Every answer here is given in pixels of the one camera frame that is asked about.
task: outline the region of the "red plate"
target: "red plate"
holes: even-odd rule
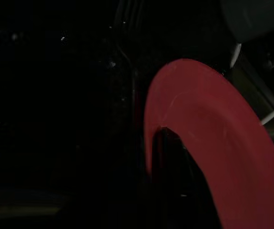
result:
[[[160,127],[201,168],[224,228],[274,228],[274,144],[253,110],[215,70],[176,60],[155,76],[144,117],[146,166]]]

